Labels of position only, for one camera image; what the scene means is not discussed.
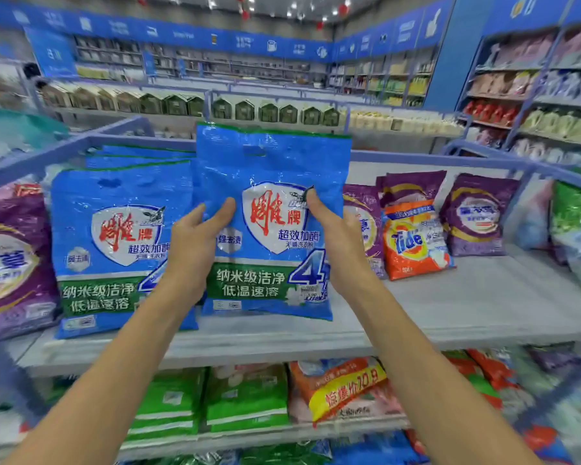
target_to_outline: orange tide bag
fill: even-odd
[[[299,361],[291,362],[289,367],[313,422],[335,415],[350,401],[387,380],[374,357]]]
[[[390,280],[454,267],[432,200],[384,209],[385,269]]]

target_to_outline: purple detergent bag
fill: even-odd
[[[383,192],[381,207],[399,202],[433,200],[439,193],[447,171],[420,171],[417,173],[387,173],[377,177],[377,187]]]
[[[505,255],[500,220],[518,187],[516,179],[457,176],[441,212],[452,256]]]
[[[0,339],[53,325],[58,301],[43,195],[0,200]]]
[[[342,187],[344,208],[352,211],[362,224],[364,251],[372,270],[381,279],[387,278],[383,264],[383,224],[379,192],[374,186],[345,184]]]

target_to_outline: white shield emblem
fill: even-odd
[[[293,241],[301,241],[305,230],[306,188],[265,181],[243,191],[243,218],[254,238],[274,254]]]
[[[165,207],[131,205],[108,207],[94,213],[90,230],[93,242],[104,256],[129,266],[147,259],[159,242]]]

